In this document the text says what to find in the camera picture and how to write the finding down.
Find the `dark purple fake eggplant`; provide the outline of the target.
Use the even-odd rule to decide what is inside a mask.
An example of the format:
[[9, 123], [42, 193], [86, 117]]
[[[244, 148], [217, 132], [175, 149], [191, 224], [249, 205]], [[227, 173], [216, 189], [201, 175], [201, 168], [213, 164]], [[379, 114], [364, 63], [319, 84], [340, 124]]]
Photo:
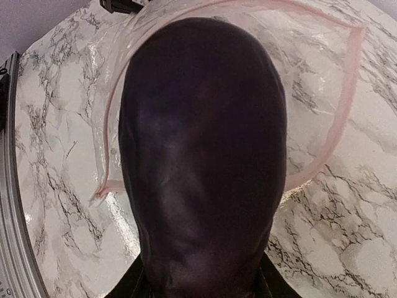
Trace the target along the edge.
[[251, 34], [173, 22], [130, 60], [118, 140], [156, 297], [252, 297], [286, 177], [280, 76]]

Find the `clear zip top bag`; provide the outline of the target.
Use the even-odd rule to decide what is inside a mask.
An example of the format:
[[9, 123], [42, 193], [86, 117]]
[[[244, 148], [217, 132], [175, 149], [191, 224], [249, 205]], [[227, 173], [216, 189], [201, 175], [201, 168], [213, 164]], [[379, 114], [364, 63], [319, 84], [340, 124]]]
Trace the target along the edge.
[[313, 179], [337, 147], [354, 100], [364, 25], [302, 1], [150, 1], [90, 44], [97, 73], [91, 122], [99, 180], [91, 204], [125, 190], [117, 127], [130, 58], [158, 29], [188, 17], [211, 17], [244, 29], [274, 62], [287, 103], [286, 192]]

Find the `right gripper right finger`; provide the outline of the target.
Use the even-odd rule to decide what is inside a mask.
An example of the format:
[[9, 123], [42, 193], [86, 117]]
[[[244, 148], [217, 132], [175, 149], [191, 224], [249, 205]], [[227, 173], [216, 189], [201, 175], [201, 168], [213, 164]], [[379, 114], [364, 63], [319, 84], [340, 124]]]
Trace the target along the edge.
[[300, 298], [264, 253], [257, 272], [257, 298]]

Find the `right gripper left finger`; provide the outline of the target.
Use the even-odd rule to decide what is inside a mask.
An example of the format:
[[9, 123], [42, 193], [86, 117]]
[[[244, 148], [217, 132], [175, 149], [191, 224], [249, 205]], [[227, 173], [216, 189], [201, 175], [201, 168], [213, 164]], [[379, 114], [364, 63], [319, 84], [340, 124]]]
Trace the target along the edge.
[[149, 298], [149, 283], [141, 259], [136, 259], [105, 298]]

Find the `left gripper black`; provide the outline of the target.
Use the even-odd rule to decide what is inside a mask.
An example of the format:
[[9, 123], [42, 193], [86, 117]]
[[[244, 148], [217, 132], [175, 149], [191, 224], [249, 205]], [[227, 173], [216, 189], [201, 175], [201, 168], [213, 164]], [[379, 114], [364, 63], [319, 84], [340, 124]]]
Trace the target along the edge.
[[109, 13], [139, 13], [144, 8], [132, 0], [100, 0], [99, 4]]

